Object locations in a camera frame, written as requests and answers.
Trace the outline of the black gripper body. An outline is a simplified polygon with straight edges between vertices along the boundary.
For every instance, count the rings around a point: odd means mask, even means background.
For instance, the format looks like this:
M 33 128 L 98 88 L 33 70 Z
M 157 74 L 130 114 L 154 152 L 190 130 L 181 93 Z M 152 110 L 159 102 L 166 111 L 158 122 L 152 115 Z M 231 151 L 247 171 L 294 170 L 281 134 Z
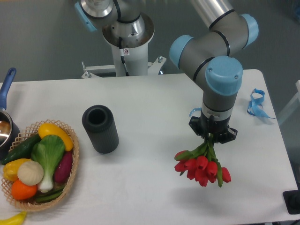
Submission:
M 225 120 L 218 121 L 213 115 L 206 117 L 201 113 L 200 117 L 192 116 L 189 126 L 196 135 L 201 136 L 205 140 L 212 135 L 214 143 L 228 143 L 236 139 L 238 131 L 229 126 L 230 117 Z

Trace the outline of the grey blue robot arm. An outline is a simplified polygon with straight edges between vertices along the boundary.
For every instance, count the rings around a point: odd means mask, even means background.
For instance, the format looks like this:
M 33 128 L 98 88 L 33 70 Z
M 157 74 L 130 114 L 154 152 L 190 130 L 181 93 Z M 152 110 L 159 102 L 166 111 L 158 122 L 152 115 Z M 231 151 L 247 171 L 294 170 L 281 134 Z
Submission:
M 203 90 L 201 115 L 191 118 L 190 127 L 204 139 L 227 143 L 237 135 L 229 120 L 243 75 L 233 54 L 257 39 L 258 24 L 248 14 L 237 14 L 226 0 L 191 3 L 209 33 L 199 39 L 180 36 L 171 45 L 169 58 Z M 102 31 L 112 48 L 117 76 L 148 74 L 154 25 L 141 11 L 140 1 L 78 0 L 75 10 L 89 31 Z

